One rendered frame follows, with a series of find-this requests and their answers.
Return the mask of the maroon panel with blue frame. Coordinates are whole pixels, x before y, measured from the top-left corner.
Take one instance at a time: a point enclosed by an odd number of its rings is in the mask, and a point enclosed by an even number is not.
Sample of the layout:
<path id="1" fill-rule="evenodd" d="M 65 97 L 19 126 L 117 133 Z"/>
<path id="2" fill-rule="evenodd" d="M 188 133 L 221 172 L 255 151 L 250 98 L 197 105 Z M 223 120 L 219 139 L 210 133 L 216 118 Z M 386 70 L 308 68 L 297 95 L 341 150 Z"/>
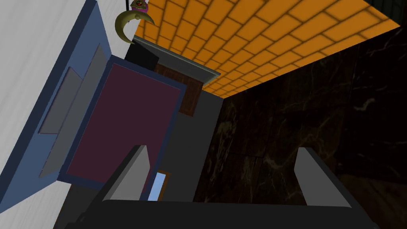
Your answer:
<path id="1" fill-rule="evenodd" d="M 58 180 L 100 189 L 135 145 L 145 145 L 149 191 L 186 85 L 112 55 Z"/>

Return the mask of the light blue picture, orange frame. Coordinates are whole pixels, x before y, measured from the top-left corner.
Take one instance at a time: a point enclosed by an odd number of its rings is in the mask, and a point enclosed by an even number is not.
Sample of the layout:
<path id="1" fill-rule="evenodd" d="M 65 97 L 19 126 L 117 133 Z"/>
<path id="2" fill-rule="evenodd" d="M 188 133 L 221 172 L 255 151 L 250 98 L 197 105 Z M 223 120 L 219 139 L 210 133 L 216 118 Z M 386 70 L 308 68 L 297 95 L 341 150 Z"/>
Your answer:
<path id="1" fill-rule="evenodd" d="M 158 171 L 150 191 L 148 201 L 161 201 L 170 177 L 167 171 Z"/>

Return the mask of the brown wooden door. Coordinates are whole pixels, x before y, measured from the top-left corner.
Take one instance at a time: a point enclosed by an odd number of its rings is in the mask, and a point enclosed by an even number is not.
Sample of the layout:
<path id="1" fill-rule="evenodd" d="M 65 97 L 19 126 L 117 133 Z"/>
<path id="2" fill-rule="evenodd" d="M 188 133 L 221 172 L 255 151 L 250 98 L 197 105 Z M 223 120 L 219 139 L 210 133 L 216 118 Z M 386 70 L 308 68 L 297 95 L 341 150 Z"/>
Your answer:
<path id="1" fill-rule="evenodd" d="M 179 112 L 193 117 L 202 91 L 203 82 L 161 64 L 156 65 L 154 72 L 187 86 Z"/>

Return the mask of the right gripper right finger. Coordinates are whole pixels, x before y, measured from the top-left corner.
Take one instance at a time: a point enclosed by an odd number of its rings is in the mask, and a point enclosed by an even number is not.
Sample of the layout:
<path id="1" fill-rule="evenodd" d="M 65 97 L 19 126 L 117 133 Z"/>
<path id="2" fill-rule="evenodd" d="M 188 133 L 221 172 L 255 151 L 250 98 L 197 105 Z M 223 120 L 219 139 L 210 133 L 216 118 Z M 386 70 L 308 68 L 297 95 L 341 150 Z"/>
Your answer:
<path id="1" fill-rule="evenodd" d="M 298 148 L 294 173 L 308 206 L 361 208 L 312 148 Z"/>

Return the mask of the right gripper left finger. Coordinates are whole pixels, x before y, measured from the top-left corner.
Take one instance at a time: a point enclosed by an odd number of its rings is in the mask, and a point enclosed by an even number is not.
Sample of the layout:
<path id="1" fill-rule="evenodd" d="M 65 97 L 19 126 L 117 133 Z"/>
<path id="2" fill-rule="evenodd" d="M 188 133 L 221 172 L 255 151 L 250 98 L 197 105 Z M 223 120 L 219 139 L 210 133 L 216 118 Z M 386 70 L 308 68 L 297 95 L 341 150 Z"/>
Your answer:
<path id="1" fill-rule="evenodd" d="M 134 146 L 99 191 L 95 200 L 139 200 L 149 169 L 147 147 Z"/>

